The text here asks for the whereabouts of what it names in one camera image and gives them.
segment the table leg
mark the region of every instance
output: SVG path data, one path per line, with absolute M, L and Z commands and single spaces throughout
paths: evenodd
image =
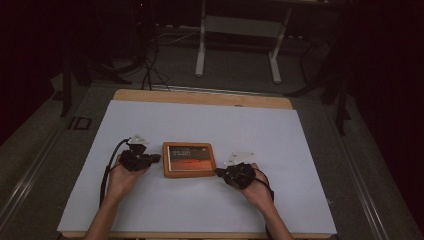
M 291 12 L 291 8 L 287 9 L 284 22 L 281 24 L 280 32 L 278 33 L 277 44 L 275 45 L 274 51 L 269 53 L 269 63 L 271 64 L 272 78 L 274 79 L 274 83 L 276 84 L 281 83 L 280 70 L 278 69 L 277 64 L 277 55 L 280 51 L 281 43 L 283 42 L 284 34 L 287 29 L 287 24 L 289 22 Z
M 202 17 L 200 20 L 200 46 L 197 54 L 196 77 L 203 76 L 203 66 L 205 64 L 205 19 L 206 19 L 206 0 L 202 0 Z

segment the forearm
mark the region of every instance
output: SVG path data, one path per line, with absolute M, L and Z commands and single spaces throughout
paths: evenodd
M 119 201 L 113 198 L 106 197 L 97 211 L 93 222 L 88 229 L 84 240 L 101 240 L 108 239 L 110 229 L 112 228 L 118 211 Z
M 274 240 L 293 240 L 292 235 L 273 204 L 263 208 L 261 213 Z

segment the human hand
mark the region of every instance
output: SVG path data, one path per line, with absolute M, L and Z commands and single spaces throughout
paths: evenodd
M 109 184 L 105 198 L 120 202 L 132 189 L 136 180 L 143 175 L 148 168 L 140 171 L 130 172 L 119 163 L 118 156 L 115 165 L 110 170 Z
M 256 163 L 252 163 L 251 166 L 259 170 L 259 167 Z M 265 175 L 261 171 L 255 170 L 255 172 L 257 179 L 269 184 Z M 244 195 L 250 204 L 252 204 L 261 212 L 267 211 L 269 208 L 274 206 L 272 196 L 268 188 L 258 181 L 254 180 L 247 188 L 239 191 Z

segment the white paper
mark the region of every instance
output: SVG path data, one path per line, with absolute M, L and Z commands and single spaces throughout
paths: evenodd
M 220 168 L 233 151 L 254 152 L 247 163 L 256 162 L 268 176 L 292 233 L 336 233 L 295 110 L 130 101 L 109 104 L 58 231 L 88 229 L 113 150 L 134 134 L 149 140 L 149 154 L 163 154 L 163 142 L 210 143 Z M 221 178 L 168 179 L 161 160 L 121 203 L 112 230 L 263 233 L 264 222 Z

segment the wire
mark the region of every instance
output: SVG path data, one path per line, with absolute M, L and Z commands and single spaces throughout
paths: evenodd
M 264 175 L 264 177 L 265 177 L 265 179 L 266 179 L 266 181 L 267 182 L 264 182 L 264 181 L 262 181 L 262 180 L 260 180 L 260 179 L 258 179 L 258 178 L 254 178 L 254 180 L 256 180 L 257 182 L 260 182 L 260 183 L 262 183 L 265 187 L 267 187 L 267 189 L 268 189 L 268 191 L 269 191 L 269 194 L 271 195 L 271 199 L 272 199 L 272 201 L 274 202 L 274 191 L 271 189 L 271 185 L 270 185 L 270 183 L 269 183 L 269 181 L 268 181 L 268 177 L 265 175 L 265 173 L 264 172 L 262 172 L 261 170 L 259 170 L 258 168 L 253 168 L 255 171 L 258 171 L 258 172 L 260 172 L 260 173 L 262 173 L 262 175 Z M 269 229 L 268 229 L 268 227 L 266 226 L 266 224 L 265 224 L 265 232 L 266 232 L 266 235 L 267 235 L 267 237 L 268 237 L 268 239 L 270 239 L 270 240 L 273 240 L 273 238 L 272 238 L 272 235 L 271 235 L 271 232 L 269 231 Z
M 166 75 L 166 74 L 164 74 L 164 73 L 159 72 L 157 70 L 157 68 L 155 66 L 153 66 L 153 65 L 152 65 L 152 69 L 156 73 L 156 76 L 159 78 L 159 81 L 160 81 L 160 83 L 153 83 L 153 84 L 162 84 L 162 85 L 165 85 L 165 87 L 168 89 L 168 91 L 171 91 L 171 89 L 169 88 L 169 86 L 167 84 L 168 81 L 169 81 L 169 76 Z
M 187 35 L 187 34 L 195 34 L 195 33 L 198 33 L 198 32 L 199 31 L 195 31 L 195 32 L 192 32 L 192 33 L 182 33 L 182 32 L 180 32 L 180 33 L 163 33 L 163 34 L 159 35 L 158 38 L 165 37 L 165 36 L 181 36 L 181 35 Z
M 143 81 L 141 82 L 141 90 L 144 90 L 144 84 L 146 83 L 146 79 L 148 78 L 148 80 L 149 80 L 149 87 L 150 87 L 150 90 L 152 90 L 152 84 L 151 84 L 151 82 L 150 82 L 150 70 L 151 70 L 151 68 L 153 67 L 153 65 L 155 64 L 155 62 L 156 62 L 156 59 L 157 59 L 157 57 L 158 57 L 158 52 L 157 52 L 157 50 L 155 49 L 155 48 L 153 48 L 152 46 L 149 46 L 151 49 L 153 49 L 153 52 L 155 53 L 155 56 L 154 56 L 154 58 L 153 58 L 153 61 L 151 62 L 151 64 L 150 64 L 150 66 L 149 66 L 149 64 L 148 64 L 148 60 L 147 60 L 147 58 L 146 58 L 146 61 L 145 61 L 145 63 L 146 63 L 146 66 L 147 66 L 147 72 L 146 72 L 146 74 L 144 75 L 144 77 L 143 77 Z
M 176 42 L 178 42 L 178 41 L 180 41 L 180 40 L 183 40 L 184 38 L 188 38 L 188 37 L 191 37 L 191 36 L 193 36 L 193 35 L 196 35 L 196 34 L 198 34 L 200 31 L 196 31 L 196 32 L 194 32 L 194 33 L 190 33 L 190 34 L 187 34 L 187 35 L 185 35 L 185 36 L 182 36 L 182 37 L 180 37 L 180 38 L 177 38 L 177 39 L 175 39 L 175 40 L 172 40 L 172 41 L 169 41 L 169 42 L 162 42 L 162 43 L 159 43 L 160 45 L 170 45 L 170 44 L 173 44 L 173 43 L 176 43 Z
M 238 174 L 238 175 L 241 175 L 241 176 L 245 176 L 245 177 L 247 177 L 247 178 L 249 178 L 249 179 L 251 179 L 251 180 L 255 180 L 255 181 L 257 181 L 257 182 L 261 183 L 262 185 L 264 185 L 264 186 L 268 189 L 268 191 L 269 191 L 269 193 L 270 193 L 270 195 L 271 195 L 272 201 L 274 201 L 274 191 L 271 189 L 271 186 L 270 186 L 269 181 L 268 181 L 268 177 L 265 175 L 265 173 L 264 173 L 264 172 L 262 172 L 261 170 L 259 170 L 259 169 L 257 169 L 257 168 L 252 168 L 252 169 L 253 169 L 253 170 L 256 170 L 256 171 L 259 171 L 260 173 L 262 173 L 262 174 L 264 175 L 264 177 L 265 177 L 265 179 L 266 179 L 267 183 L 266 183 L 266 182 L 264 182 L 264 181 L 262 181 L 261 179 L 258 179 L 258 178 L 256 178 L 256 177 L 252 177 L 252 176 L 250 176 L 250 175 L 248 175 L 248 174 L 245 174 L 245 173 L 241 173 L 241 172 L 239 172 L 239 173 L 237 173 L 237 174 Z
M 127 143 L 128 141 L 129 141 L 130 139 L 124 139 L 124 140 L 122 140 L 117 146 L 116 146 L 116 148 L 115 148 L 115 150 L 113 151 L 113 154 L 112 154 L 112 156 L 110 157 L 110 160 L 109 160 L 109 164 L 106 166 L 106 168 L 105 168 L 105 172 L 104 172 L 104 174 L 103 174 L 103 180 L 102 180 L 102 184 L 101 184 L 101 186 L 100 186 L 100 202 L 99 202 L 99 206 L 100 205 L 102 205 L 102 202 L 103 202 L 103 199 L 104 199 L 104 197 L 105 197 L 105 193 L 106 193 L 106 182 L 107 182 L 107 179 L 108 179 L 108 177 L 109 177 L 109 172 L 113 169 L 111 169 L 111 166 L 112 166 L 112 162 L 113 162 L 113 159 L 115 159 L 115 154 L 116 154 L 116 152 L 118 151 L 118 149 L 121 147 L 121 145 L 123 144 L 123 143 Z
M 118 164 L 116 164 L 115 166 L 113 166 L 110 170 L 109 170 L 109 172 L 112 172 L 112 170 L 113 169 L 115 169 L 117 166 L 119 166 L 119 165 L 121 165 L 121 163 L 118 163 Z

